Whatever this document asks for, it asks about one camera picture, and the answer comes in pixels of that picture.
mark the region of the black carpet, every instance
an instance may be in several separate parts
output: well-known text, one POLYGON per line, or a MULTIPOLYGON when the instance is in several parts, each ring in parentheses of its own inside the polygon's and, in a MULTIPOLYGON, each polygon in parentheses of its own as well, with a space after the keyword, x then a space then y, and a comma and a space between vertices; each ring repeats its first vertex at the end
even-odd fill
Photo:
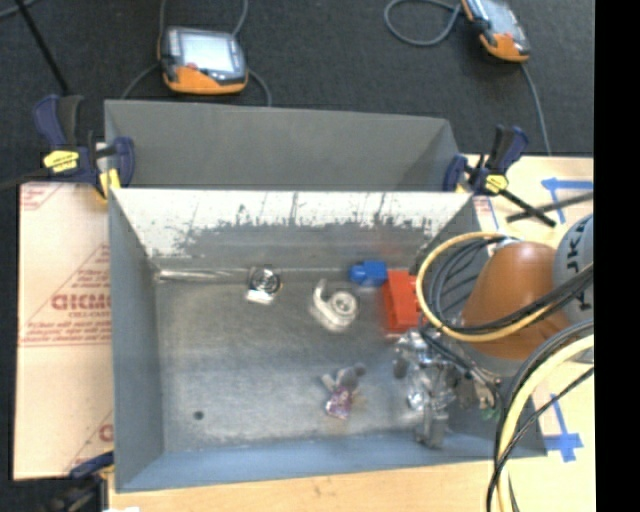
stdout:
MULTIPOLYGON (((267 84, 273 106, 403 113, 450 121, 461 151, 487 152, 498 123, 515 124, 529 137, 528 154, 593 156, 595 0, 512 0, 529 36, 526 69, 489 59, 466 20, 439 45, 419 48, 385 27, 387 0, 261 0, 251 2, 240 32, 250 68, 267 84), (548 135, 545 143, 539 114, 548 135)), ((154 63, 160 0, 38 0, 29 12, 72 93, 85 100, 77 132, 103 131, 102 101, 117 98, 154 63)), ((43 141, 33 105, 60 94, 25 20, 11 0, 0 0, 0 179, 39 167, 43 141)), ((240 0, 170 0, 166 22, 231 31, 240 0)), ((408 37, 431 39, 450 11, 415 1, 396 7, 392 20, 408 37)), ((170 94, 158 71, 132 98, 185 101, 170 94)), ((211 101, 195 98, 196 101, 211 101)), ((265 91, 252 80, 239 95, 215 101, 263 105, 265 91)), ((64 481, 11 482, 15 392, 17 203, 0 192, 0 511, 30 512, 64 481)))

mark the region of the device screen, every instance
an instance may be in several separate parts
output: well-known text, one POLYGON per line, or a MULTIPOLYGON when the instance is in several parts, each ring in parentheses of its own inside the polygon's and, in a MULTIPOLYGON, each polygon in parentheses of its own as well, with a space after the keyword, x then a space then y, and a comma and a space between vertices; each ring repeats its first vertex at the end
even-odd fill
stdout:
POLYGON ((193 63, 198 69, 234 71, 229 43, 224 38, 182 34, 182 53, 185 64, 193 63))

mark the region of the white cable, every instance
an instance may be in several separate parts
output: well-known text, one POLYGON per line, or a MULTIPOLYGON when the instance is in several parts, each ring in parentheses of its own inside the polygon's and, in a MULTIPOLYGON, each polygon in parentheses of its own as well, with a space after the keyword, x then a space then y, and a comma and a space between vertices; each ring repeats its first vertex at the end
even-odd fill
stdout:
MULTIPOLYGON (((500 459, 505 449, 508 447, 511 439, 513 438, 514 432, 517 428, 518 419, 522 414, 527 400, 532 395, 536 387, 560 365, 580 354, 581 352, 592 348, 593 345, 593 334, 574 341, 570 345, 565 346, 564 348, 560 349, 558 352, 550 356, 529 376, 526 381, 523 382, 522 386, 511 401, 511 406, 507 411, 504 427, 500 436, 500 442, 498 444, 498 459, 500 459)), ((498 493, 499 512, 513 512, 513 507, 511 506, 511 497, 509 494, 509 476, 506 465, 502 473, 500 474, 496 490, 498 493)))

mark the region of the purple object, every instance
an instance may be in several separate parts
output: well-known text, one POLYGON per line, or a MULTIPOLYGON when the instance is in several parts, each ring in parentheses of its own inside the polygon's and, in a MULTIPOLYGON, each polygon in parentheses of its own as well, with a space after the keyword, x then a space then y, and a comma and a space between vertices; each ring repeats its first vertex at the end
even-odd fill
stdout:
POLYGON ((329 416, 346 420, 351 413, 351 403, 353 400, 353 393, 344 386, 338 386, 325 406, 325 410, 329 416))

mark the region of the clamp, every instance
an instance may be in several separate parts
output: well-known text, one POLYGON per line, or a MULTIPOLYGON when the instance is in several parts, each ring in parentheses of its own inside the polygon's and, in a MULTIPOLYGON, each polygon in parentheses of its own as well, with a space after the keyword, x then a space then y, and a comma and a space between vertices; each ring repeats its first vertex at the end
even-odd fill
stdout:
POLYGON ((486 160, 484 155, 480 155, 478 163, 475 167, 471 167, 465 156, 459 153, 454 155, 445 173, 443 190, 445 192, 454 191, 457 185, 464 181, 463 175, 466 175, 466 186, 475 194, 501 195, 522 208, 530 216, 540 219, 549 227, 555 227, 556 221, 507 190, 509 186, 509 180, 506 176, 507 170, 519 160, 528 143, 527 136, 517 126, 505 128, 498 125, 493 148, 486 160))
POLYGON ((71 487, 57 493, 46 506, 38 508, 41 512, 78 512, 86 510, 92 504, 95 510, 105 510, 108 502, 107 479, 105 473, 115 464, 113 451, 94 457, 68 474, 71 487))
POLYGON ((44 157, 44 169, 29 178, 53 181, 80 182, 93 185, 107 197, 110 187, 120 188, 131 182, 135 168, 133 141, 116 137, 106 147, 96 150, 91 136, 89 144, 77 144, 75 137, 76 112, 82 96, 50 95, 33 108, 33 121, 38 133, 46 139, 50 152, 44 157), (98 159, 110 157, 115 162, 108 170, 98 167, 98 159))

